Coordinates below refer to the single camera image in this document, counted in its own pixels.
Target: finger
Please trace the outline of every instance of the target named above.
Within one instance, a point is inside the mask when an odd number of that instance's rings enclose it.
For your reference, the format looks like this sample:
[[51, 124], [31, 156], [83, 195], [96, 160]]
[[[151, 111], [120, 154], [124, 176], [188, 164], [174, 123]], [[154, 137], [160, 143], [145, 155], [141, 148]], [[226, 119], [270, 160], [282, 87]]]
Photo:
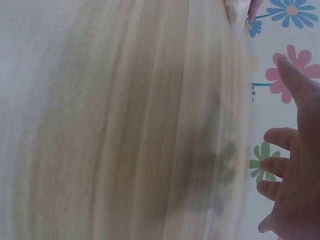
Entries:
[[289, 127], [279, 127], [266, 131], [263, 138], [267, 143], [290, 151], [291, 140], [295, 134], [298, 134], [298, 130]]
[[260, 162], [260, 168], [268, 173], [272, 173], [279, 178], [283, 178], [288, 164], [288, 158], [268, 157]]
[[258, 231], [261, 234], [264, 234], [268, 231], [271, 231], [271, 213], [262, 220], [262, 222], [259, 223], [258, 225]]
[[255, 19], [262, 2], [263, 0], [251, 0], [249, 12], [248, 12], [249, 20], [251, 22]]
[[297, 106], [308, 97], [320, 92], [320, 85], [306, 77], [286, 57], [279, 58], [277, 67], [281, 80], [290, 91]]
[[275, 201], [278, 194], [280, 182], [262, 180], [256, 185], [258, 192], [271, 201]]

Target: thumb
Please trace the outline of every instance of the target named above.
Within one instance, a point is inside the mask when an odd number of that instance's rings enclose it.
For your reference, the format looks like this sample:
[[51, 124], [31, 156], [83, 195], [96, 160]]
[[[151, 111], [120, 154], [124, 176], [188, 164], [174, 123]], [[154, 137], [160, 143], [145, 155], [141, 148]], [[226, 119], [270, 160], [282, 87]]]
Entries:
[[263, 0], [251, 0], [249, 12], [248, 12], [250, 22], [252, 22], [255, 19], [257, 12], [260, 6], [262, 5], [262, 3], [263, 3]]

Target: floral wall decal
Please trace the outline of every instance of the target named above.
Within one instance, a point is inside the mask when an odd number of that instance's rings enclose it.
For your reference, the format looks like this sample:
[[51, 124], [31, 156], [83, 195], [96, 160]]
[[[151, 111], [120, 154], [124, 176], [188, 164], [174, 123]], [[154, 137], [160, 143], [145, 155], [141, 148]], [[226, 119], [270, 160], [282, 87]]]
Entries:
[[256, 95], [255, 87], [252, 86], [252, 102], [254, 101], [254, 95]]
[[257, 34], [261, 33], [262, 21], [257, 21], [255, 18], [253, 21], [246, 21], [245, 27], [249, 31], [249, 35], [251, 38], [254, 38]]
[[319, 18], [309, 12], [316, 8], [312, 5], [304, 5], [307, 0], [270, 0], [270, 3], [278, 8], [267, 8], [266, 12], [269, 14], [275, 14], [271, 20], [276, 22], [282, 20], [282, 27], [288, 28], [290, 25], [290, 19], [293, 24], [302, 29], [304, 25], [313, 28], [314, 22], [318, 22]]
[[[261, 144], [261, 151], [259, 149], [259, 145], [256, 145], [253, 149], [253, 153], [257, 158], [257, 160], [254, 160], [254, 159], [250, 160], [249, 169], [254, 169], [250, 174], [251, 177], [252, 178], [256, 177], [256, 182], [258, 183], [264, 178], [264, 175], [265, 175], [265, 180], [275, 182], [276, 177], [274, 174], [265, 172], [260, 168], [260, 162], [263, 159], [270, 157], [270, 144], [267, 142], [263, 142]], [[281, 155], [280, 152], [276, 151], [275, 153], [272, 154], [272, 157], [279, 158], [280, 155]]]
[[269, 0], [275, 7], [269, 7], [266, 9], [267, 14], [257, 16], [253, 21], [246, 22], [246, 29], [249, 32], [251, 38], [256, 37], [262, 31], [263, 19], [272, 16], [271, 20], [277, 22], [282, 20], [282, 27], [288, 28], [290, 22], [293, 23], [299, 29], [303, 29], [304, 26], [313, 28], [314, 22], [318, 22], [319, 18], [315, 14], [311, 13], [316, 9], [313, 5], [305, 5], [307, 0]]
[[[296, 54], [296, 49], [293, 45], [287, 46], [287, 54], [289, 56], [290, 61], [298, 67], [308, 78], [310, 79], [320, 79], [320, 65], [312, 64], [308, 65], [312, 59], [312, 54], [309, 50], [302, 50], [298, 56]], [[282, 56], [280, 53], [276, 53], [273, 55], [273, 63], [277, 66], [278, 59]], [[265, 78], [271, 81], [270, 92], [273, 94], [280, 94], [281, 101], [285, 104], [288, 104], [292, 100], [292, 96], [286, 86], [280, 79], [278, 69], [268, 68], [265, 71]]]

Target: blue flower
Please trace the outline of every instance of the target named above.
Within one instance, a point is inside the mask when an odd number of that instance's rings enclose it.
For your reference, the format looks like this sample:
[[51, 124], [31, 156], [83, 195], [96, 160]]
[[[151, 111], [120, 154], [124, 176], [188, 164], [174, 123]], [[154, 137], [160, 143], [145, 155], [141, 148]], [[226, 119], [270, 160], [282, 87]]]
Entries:
[[262, 21], [257, 21], [256, 18], [253, 21], [248, 21], [246, 27], [249, 30], [250, 37], [254, 38], [257, 34], [261, 33], [261, 25]]
[[315, 10], [316, 8], [311, 5], [304, 5], [307, 0], [270, 0], [270, 3], [276, 5], [279, 8], [267, 8], [267, 13], [275, 14], [271, 20], [279, 21], [283, 19], [282, 27], [287, 28], [290, 24], [290, 18], [294, 25], [302, 29], [304, 25], [313, 28], [314, 22], [318, 22], [319, 18], [309, 12]]

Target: yellow flower center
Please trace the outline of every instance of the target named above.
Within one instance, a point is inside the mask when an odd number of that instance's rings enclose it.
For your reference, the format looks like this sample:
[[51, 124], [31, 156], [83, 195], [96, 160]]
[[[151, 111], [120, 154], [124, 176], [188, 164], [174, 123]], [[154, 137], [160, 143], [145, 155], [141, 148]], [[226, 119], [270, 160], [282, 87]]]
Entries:
[[245, 28], [246, 28], [248, 31], [253, 28], [253, 27], [249, 24], [248, 20], [245, 21]]
[[285, 11], [289, 15], [297, 15], [299, 13], [299, 10], [296, 6], [287, 6]]

